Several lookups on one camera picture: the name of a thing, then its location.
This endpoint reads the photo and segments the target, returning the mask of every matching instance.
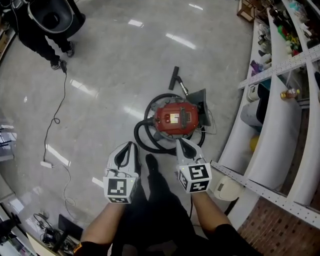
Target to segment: black sleeve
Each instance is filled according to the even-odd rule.
[[[73,250],[74,256],[108,255],[110,244],[81,242]]]
[[[262,256],[229,224],[219,225],[213,233],[205,232],[211,244],[226,256]]]

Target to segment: vacuum cleaner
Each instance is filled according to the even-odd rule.
[[[169,90],[173,90],[178,81],[185,98],[173,93],[164,93],[155,97],[146,107],[143,120],[134,127],[136,142],[141,148],[151,153],[175,156],[175,147],[165,148],[158,141],[166,139],[175,142],[179,138],[189,140],[196,129],[201,130],[201,139],[197,144],[201,147],[206,137],[205,126],[211,126],[206,103],[206,89],[189,93],[181,77],[178,76],[178,72],[179,67],[175,66]],[[154,115],[148,118],[150,111],[154,111]],[[157,148],[149,147],[142,142],[139,136],[141,126],[144,126],[148,138]],[[156,132],[153,135],[150,127],[155,128]]]

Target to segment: shiny tile floor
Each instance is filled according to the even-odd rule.
[[[134,126],[149,101],[170,92],[174,66],[180,67],[190,92],[206,88],[217,134],[208,134],[202,148],[208,160],[219,158],[238,110],[237,85],[248,71],[253,29],[236,16],[235,0],[80,0],[77,4],[86,21],[72,37],[74,57],[68,59],[54,46],[67,61],[68,71],[66,99],[57,115],[61,123],[49,131],[46,158],[68,166],[71,182],[65,195],[76,203],[68,208],[81,221],[74,222],[85,227],[107,203],[103,189],[92,179],[102,180],[108,155],[116,146],[134,141]],[[40,166],[64,80],[61,71],[52,70],[18,38],[0,66],[1,118],[17,133],[15,160],[0,163],[0,172],[19,200],[10,206],[35,236],[41,231],[33,213],[46,212],[53,224],[59,213],[69,217],[63,200],[68,173],[62,166]],[[178,86],[174,93],[183,95]],[[145,155],[141,150],[141,178],[148,196]],[[156,158],[171,190],[189,210],[190,197],[174,174],[175,157]],[[228,206],[217,202],[222,209]]]

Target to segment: vacuum hose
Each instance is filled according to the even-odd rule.
[[[138,143],[138,145],[143,148],[144,150],[146,151],[149,151],[151,153],[155,153],[155,154],[169,154],[169,155],[172,155],[172,156],[176,156],[177,153],[176,153],[176,148],[165,148],[163,146],[161,146],[155,139],[154,137],[152,136],[151,132],[150,132],[150,129],[149,129],[149,126],[153,126],[154,125],[154,118],[153,117],[150,117],[148,118],[148,115],[149,115],[149,112],[151,110],[151,107],[152,105],[161,100],[161,99],[164,99],[164,98],[176,98],[176,99],[182,99],[182,97],[180,97],[179,95],[176,95],[176,94],[173,94],[173,93],[164,93],[164,94],[161,94],[157,97],[155,97],[153,100],[151,100],[151,102],[149,103],[149,105],[146,107],[145,109],[145,112],[144,112],[144,117],[143,117],[143,120],[138,122],[135,127],[134,127],[134,138],[136,140],[136,142]],[[144,126],[145,128],[145,132],[148,136],[148,138],[150,139],[150,141],[158,148],[152,148],[152,147],[149,147],[147,146],[146,144],[144,144],[141,139],[140,139],[140,136],[139,136],[139,129],[141,126]],[[205,138],[206,138],[206,133],[204,132],[205,131],[205,128],[202,127],[201,128],[201,139],[199,141],[199,143],[197,144],[199,147],[201,147],[205,141]],[[192,134],[187,137],[186,139],[191,139],[192,137]]]

